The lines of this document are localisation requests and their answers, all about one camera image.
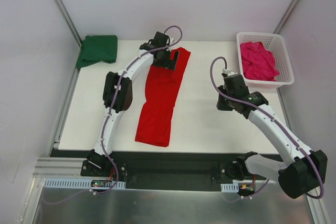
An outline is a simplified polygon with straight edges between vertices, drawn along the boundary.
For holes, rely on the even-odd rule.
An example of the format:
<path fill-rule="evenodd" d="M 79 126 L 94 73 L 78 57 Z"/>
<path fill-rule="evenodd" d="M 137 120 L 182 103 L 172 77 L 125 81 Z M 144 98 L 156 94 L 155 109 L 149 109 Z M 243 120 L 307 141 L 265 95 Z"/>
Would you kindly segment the red t shirt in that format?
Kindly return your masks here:
<path fill-rule="evenodd" d="M 175 70 L 151 66 L 145 84 L 145 99 L 135 141 L 167 147 L 177 96 L 191 52 L 179 47 Z"/>

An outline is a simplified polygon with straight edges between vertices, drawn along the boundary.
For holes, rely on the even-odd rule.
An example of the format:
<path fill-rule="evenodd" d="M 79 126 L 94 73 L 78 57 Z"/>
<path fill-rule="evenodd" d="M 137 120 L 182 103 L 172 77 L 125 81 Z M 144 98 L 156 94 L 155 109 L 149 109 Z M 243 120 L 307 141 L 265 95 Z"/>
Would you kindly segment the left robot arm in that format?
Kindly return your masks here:
<path fill-rule="evenodd" d="M 156 32 L 153 39 L 143 43 L 136 57 L 122 70 L 108 72 L 103 89 L 104 121 L 99 138 L 83 164 L 83 172 L 94 172 L 99 176 L 114 173 L 108 160 L 112 153 L 111 142 L 118 124 L 133 100 L 133 82 L 149 66 L 164 69 L 171 74 L 176 69 L 179 53 L 169 48 L 175 45 L 165 32 Z"/>

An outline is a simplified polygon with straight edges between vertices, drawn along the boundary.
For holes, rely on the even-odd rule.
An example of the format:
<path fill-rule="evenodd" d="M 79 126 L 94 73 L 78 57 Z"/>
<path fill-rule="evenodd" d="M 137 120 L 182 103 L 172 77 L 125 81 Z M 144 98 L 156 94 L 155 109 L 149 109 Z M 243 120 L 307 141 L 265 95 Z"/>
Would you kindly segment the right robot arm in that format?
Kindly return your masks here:
<path fill-rule="evenodd" d="M 281 161 L 266 158 L 256 152 L 243 154 L 226 168 L 226 174 L 236 180 L 260 175 L 279 183 L 290 198 L 302 195 L 321 199 L 328 158 L 322 150 L 314 151 L 299 140 L 278 120 L 268 100 L 260 92 L 249 92 L 243 76 L 223 71 L 224 83 L 216 87 L 217 109 L 236 111 L 254 124 L 274 146 Z"/>

